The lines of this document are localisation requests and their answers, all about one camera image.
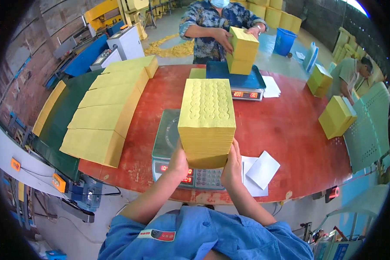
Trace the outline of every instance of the face mask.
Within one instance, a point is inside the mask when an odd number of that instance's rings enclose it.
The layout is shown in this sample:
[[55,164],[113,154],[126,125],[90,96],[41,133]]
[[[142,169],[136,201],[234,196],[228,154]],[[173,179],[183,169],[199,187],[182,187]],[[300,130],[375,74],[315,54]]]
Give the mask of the face mask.
[[229,4],[229,0],[211,0],[211,4],[216,8],[224,8]]

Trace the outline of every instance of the blue scale tray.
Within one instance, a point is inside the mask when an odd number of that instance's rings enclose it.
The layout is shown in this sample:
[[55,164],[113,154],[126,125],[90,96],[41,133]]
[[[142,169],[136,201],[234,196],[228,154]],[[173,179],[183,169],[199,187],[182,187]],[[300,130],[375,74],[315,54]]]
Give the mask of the blue scale tray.
[[229,79],[229,85],[233,88],[265,89],[259,68],[253,65],[250,75],[230,74],[227,62],[207,62],[207,79]]

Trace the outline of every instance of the wooden table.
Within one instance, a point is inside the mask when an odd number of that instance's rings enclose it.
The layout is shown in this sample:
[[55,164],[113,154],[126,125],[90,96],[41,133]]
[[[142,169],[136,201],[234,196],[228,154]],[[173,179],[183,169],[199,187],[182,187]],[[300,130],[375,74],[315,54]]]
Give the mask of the wooden table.
[[[125,139],[118,169],[80,160],[78,169],[94,178],[127,190],[144,192],[153,184],[152,149],[164,109],[178,109],[185,81],[192,68],[205,65],[160,66],[146,85]],[[269,184],[269,195],[259,202],[274,202],[310,195],[339,185],[351,177],[343,137],[327,140],[318,117],[327,99],[314,97],[306,82],[276,73],[278,98],[234,101],[235,138],[241,155],[258,157],[266,150],[280,163]],[[232,204],[226,191],[177,188],[172,200]]]

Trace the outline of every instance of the worker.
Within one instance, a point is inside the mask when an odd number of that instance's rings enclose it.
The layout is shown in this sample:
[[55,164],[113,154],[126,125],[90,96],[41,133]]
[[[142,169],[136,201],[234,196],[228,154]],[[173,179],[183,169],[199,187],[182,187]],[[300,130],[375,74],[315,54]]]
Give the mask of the worker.
[[182,206],[153,219],[187,176],[180,140],[167,170],[111,221],[99,259],[313,259],[308,244],[277,222],[241,180],[237,141],[221,174],[240,215],[203,206]]
[[367,57],[363,57],[361,60],[353,58],[343,59],[331,72],[332,85],[327,92],[328,100],[332,96],[344,96],[353,106],[352,90],[359,76],[361,75],[368,79],[372,73],[373,64]]
[[226,61],[226,52],[232,53],[228,41],[232,35],[229,27],[247,28],[246,33],[258,39],[260,33],[268,30],[266,22],[245,9],[239,3],[229,0],[202,0],[189,5],[180,20],[179,35],[184,40],[195,39],[193,64],[207,61]]

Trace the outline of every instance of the green conveyor belt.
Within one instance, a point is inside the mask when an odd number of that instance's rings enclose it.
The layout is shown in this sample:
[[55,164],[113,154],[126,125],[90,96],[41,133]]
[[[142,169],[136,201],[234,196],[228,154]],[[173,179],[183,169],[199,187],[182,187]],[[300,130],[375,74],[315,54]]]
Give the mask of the green conveyor belt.
[[79,159],[59,151],[67,126],[71,122],[85,92],[104,69],[95,70],[67,80],[66,87],[52,107],[33,149],[41,154],[53,167],[73,181],[79,180]]

